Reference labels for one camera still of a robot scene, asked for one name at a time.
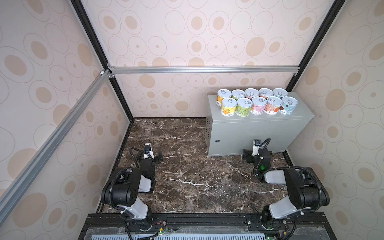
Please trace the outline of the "yellow green label can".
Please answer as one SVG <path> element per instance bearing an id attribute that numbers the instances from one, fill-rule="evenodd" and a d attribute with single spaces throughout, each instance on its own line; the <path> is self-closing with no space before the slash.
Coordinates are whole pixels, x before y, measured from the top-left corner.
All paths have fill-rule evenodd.
<path id="1" fill-rule="evenodd" d="M 232 117 L 235 114 L 238 102 L 233 98 L 224 98 L 222 100 L 221 114 L 225 117 Z"/>

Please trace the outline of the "white pink label can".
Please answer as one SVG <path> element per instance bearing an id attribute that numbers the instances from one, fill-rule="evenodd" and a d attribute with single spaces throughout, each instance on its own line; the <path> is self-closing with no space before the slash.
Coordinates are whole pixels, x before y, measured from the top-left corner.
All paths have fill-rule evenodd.
<path id="1" fill-rule="evenodd" d="M 267 105 L 264 109 L 264 112 L 268 115 L 276 115 L 282 104 L 283 104 L 283 101 L 279 97 L 276 97 L 276 96 L 267 97 Z"/>

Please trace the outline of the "light green label can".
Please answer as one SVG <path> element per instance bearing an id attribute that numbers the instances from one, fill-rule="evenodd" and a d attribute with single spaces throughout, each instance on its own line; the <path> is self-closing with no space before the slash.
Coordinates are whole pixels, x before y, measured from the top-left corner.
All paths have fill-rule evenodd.
<path id="1" fill-rule="evenodd" d="M 243 90 L 233 90 L 231 98 L 237 101 L 240 98 L 245 98 L 246 95 L 247 95 L 246 92 Z"/>

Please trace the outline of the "orange label can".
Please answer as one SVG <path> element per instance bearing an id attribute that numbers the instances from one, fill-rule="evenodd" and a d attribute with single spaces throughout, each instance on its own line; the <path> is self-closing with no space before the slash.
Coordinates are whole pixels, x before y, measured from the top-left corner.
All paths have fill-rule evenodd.
<path id="1" fill-rule="evenodd" d="M 271 89 L 261 88 L 259 90 L 259 96 L 264 98 L 264 99 L 267 99 L 268 97 L 272 97 L 273 95 L 274 95 L 274 92 Z"/>

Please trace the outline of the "blue label can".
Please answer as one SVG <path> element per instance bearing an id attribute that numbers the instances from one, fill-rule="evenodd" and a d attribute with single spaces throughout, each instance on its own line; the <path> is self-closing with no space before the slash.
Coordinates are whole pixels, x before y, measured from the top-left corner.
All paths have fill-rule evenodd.
<path id="1" fill-rule="evenodd" d="M 298 100 L 289 96 L 283 97 L 282 102 L 282 105 L 279 107 L 279 113 L 286 116 L 291 115 L 298 105 Z"/>

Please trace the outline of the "teal label can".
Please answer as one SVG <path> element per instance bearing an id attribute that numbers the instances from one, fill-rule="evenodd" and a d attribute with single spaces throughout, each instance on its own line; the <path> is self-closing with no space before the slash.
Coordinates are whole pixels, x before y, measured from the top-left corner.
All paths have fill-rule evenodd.
<path id="1" fill-rule="evenodd" d="M 274 97 L 278 97 L 280 99 L 288 96 L 288 92 L 282 88 L 274 88 L 273 93 L 274 93 Z"/>

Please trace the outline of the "red label can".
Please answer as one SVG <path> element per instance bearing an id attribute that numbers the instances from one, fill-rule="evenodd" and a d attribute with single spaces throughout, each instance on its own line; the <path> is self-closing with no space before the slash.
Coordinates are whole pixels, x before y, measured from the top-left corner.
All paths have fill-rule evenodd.
<path id="1" fill-rule="evenodd" d="M 252 100 L 254 97 L 258 97 L 260 94 L 259 91 L 257 89 L 254 89 L 254 88 L 246 89 L 245 93 L 246 93 L 246 98 L 249 100 Z"/>

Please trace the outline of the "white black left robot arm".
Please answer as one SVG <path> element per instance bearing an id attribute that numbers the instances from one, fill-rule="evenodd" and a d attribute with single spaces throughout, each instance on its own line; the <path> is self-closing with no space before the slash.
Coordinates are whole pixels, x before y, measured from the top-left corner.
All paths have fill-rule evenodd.
<path id="1" fill-rule="evenodd" d="M 106 182 L 101 202 L 128 215 L 133 220 L 145 220 L 151 215 L 150 207 L 138 197 L 139 193 L 152 193 L 156 186 L 156 165 L 163 161 L 159 150 L 155 155 L 151 144 L 143 150 L 129 147 L 135 168 L 116 168 Z"/>

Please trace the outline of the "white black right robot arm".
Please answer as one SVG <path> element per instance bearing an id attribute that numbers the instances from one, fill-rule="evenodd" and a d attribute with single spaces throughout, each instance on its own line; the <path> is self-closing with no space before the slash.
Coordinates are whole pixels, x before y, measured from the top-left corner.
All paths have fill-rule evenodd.
<path id="1" fill-rule="evenodd" d="M 288 195 L 264 207 L 260 222 L 265 226 L 329 205 L 330 196 L 312 168 L 288 166 L 271 168 L 272 152 L 243 150 L 242 159 L 254 165 L 253 174 L 261 183 L 286 186 Z"/>

